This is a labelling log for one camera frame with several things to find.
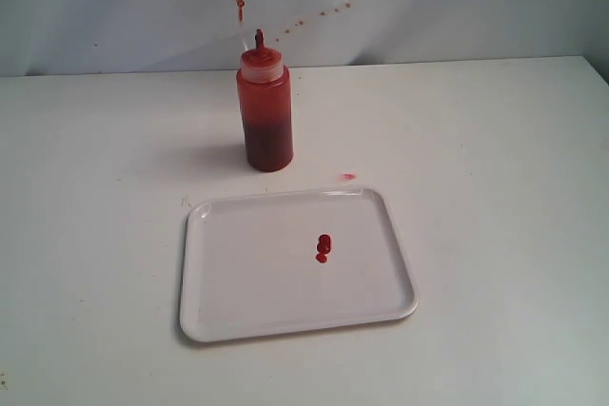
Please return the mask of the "white rectangular plastic tray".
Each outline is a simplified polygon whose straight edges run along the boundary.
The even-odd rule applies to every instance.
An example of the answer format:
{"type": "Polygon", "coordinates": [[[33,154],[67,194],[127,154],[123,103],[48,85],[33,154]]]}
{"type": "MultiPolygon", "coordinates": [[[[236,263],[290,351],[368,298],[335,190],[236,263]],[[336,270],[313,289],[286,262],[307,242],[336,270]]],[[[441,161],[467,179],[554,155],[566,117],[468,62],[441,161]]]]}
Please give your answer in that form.
{"type": "Polygon", "coordinates": [[[365,186],[224,198],[187,216],[179,323],[199,343],[410,316],[418,294],[383,196],[365,186]],[[326,263],[316,245],[329,234],[326,263]]]}

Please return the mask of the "red ketchup blob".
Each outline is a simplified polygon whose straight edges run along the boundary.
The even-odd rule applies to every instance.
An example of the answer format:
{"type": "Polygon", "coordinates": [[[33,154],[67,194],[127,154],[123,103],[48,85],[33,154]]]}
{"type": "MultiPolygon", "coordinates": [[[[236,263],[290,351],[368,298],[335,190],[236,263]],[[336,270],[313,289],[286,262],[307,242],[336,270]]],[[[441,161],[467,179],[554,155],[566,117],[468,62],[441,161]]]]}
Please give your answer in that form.
{"type": "Polygon", "coordinates": [[[316,261],[319,263],[326,263],[332,250],[332,239],[329,234],[322,234],[319,236],[316,250],[316,261]]]}

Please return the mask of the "red ketchup squeeze bottle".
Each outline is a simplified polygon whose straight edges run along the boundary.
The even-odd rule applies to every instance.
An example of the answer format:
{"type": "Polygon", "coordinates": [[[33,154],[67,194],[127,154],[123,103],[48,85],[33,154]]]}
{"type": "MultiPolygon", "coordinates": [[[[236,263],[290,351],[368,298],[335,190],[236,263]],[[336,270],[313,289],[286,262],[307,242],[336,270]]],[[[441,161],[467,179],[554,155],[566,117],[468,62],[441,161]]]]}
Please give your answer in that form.
{"type": "Polygon", "coordinates": [[[261,29],[241,55],[236,83],[247,162],[261,172],[284,169],[294,157],[290,72],[261,29]]]}

